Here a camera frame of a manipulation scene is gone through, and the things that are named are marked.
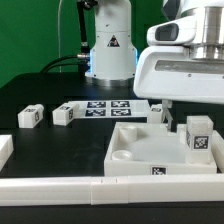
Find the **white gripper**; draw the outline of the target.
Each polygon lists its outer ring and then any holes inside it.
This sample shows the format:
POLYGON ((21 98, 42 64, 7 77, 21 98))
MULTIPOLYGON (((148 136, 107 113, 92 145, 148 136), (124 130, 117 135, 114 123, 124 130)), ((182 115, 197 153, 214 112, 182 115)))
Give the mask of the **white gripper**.
POLYGON ((172 101, 224 104, 224 63, 192 60, 191 41, 197 20, 187 16, 148 29, 148 47, 141 53, 134 78, 140 98, 161 99, 167 130, 177 131, 172 101))

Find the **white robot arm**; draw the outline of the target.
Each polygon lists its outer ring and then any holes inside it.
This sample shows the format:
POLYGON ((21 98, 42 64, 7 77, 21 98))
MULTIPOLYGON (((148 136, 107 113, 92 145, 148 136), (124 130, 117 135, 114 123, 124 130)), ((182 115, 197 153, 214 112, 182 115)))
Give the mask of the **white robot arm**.
POLYGON ((95 10, 96 42, 86 79, 131 84, 139 98, 224 104, 224 0, 163 0, 167 21, 131 41, 130 0, 77 0, 95 10))

